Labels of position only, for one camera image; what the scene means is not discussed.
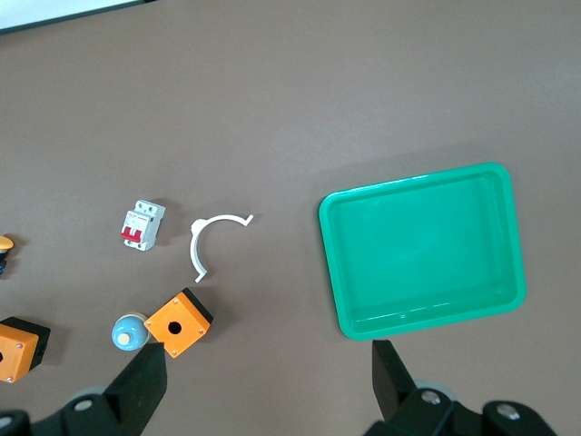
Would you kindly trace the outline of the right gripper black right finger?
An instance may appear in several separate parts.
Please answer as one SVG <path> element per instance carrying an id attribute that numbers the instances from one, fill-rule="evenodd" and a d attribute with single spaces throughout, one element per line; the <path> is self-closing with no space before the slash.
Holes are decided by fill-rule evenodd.
<path id="1" fill-rule="evenodd" d="M 372 386 L 383 419 L 368 435 L 554 435 L 525 404 L 489 401 L 474 412 L 443 391 L 419 387 L 389 340 L 372 342 Z"/>

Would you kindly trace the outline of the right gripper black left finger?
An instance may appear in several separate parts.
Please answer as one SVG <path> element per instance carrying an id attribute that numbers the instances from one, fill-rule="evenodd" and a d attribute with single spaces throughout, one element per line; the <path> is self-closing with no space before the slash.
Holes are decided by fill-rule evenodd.
<path id="1" fill-rule="evenodd" d="M 145 345 L 99 394 L 81 395 L 52 415 L 30 421 L 23 410 L 1 412 L 3 435 L 140 435 L 167 389 L 165 351 Z"/>

